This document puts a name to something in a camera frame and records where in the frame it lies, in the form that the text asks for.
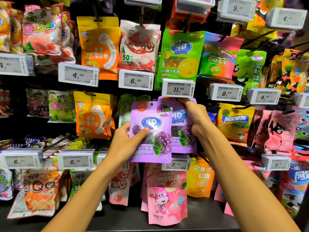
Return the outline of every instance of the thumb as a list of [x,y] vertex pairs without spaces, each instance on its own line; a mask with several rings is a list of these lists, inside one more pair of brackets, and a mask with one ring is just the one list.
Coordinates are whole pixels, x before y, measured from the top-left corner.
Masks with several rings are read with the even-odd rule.
[[137,135],[131,137],[133,144],[135,144],[136,146],[140,144],[141,141],[149,134],[149,132],[150,132],[149,128],[144,128],[141,131],[139,131]]

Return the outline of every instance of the purple candy bag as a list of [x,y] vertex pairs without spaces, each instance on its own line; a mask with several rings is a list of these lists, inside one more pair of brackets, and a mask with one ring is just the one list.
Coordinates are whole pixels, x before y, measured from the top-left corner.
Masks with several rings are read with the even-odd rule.
[[[190,100],[196,103],[195,98],[190,98]],[[193,121],[187,113],[186,106],[170,97],[160,96],[158,101],[173,108],[172,153],[196,152],[196,137],[191,132]]]
[[131,109],[130,137],[146,127],[150,128],[150,133],[138,145],[129,162],[170,163],[172,107],[152,101],[134,102]]

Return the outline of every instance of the left hand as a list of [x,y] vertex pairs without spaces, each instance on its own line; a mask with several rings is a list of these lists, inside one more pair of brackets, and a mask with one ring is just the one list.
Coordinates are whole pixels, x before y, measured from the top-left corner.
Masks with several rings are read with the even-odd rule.
[[116,129],[112,143],[106,157],[112,157],[118,163],[123,164],[132,156],[137,146],[149,134],[150,129],[144,128],[134,137],[129,138],[130,122],[126,122]]

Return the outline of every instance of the forearm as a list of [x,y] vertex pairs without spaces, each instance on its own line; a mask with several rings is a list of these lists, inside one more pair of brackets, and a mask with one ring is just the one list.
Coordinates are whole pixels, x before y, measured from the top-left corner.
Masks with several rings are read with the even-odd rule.
[[243,232],[300,231],[217,127],[212,124],[201,127],[198,138]]
[[123,163],[107,157],[87,178],[72,199],[45,226],[42,232],[84,232],[90,223],[111,179]]

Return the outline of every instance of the right hand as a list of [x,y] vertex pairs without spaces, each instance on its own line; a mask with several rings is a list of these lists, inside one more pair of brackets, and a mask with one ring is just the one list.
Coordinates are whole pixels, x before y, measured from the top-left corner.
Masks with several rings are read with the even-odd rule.
[[178,101],[185,104],[187,107],[187,111],[193,120],[192,133],[195,136],[198,137],[201,135],[205,126],[213,125],[205,106],[196,104],[188,98],[178,98]]

